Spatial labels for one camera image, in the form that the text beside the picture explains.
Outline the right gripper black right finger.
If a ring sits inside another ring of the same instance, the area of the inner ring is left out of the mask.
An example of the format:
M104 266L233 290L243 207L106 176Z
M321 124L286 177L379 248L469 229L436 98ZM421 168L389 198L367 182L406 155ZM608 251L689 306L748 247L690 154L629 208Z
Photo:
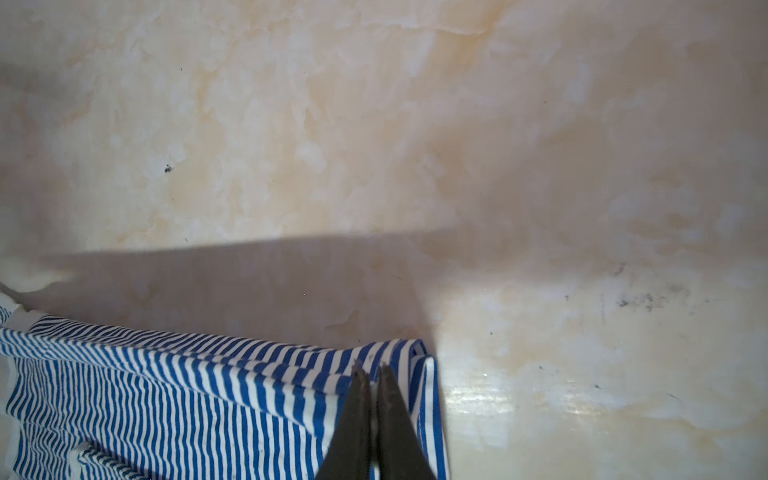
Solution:
M411 423L394 370L386 364L379 367L376 415L380 478L435 480Z

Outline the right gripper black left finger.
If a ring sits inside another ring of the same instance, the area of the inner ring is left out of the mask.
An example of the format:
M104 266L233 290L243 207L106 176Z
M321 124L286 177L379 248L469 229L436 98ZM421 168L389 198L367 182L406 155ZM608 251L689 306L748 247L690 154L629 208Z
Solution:
M317 480L367 480L371 464L372 395L370 377L359 365L315 478Z

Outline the blue white striped tank top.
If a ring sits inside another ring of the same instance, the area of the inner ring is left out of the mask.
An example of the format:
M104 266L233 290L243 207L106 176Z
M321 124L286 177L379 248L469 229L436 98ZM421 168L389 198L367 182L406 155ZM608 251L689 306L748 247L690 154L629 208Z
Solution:
M355 367L393 371L449 477L437 364L419 340L353 349L81 323L1 300L9 479L312 479Z

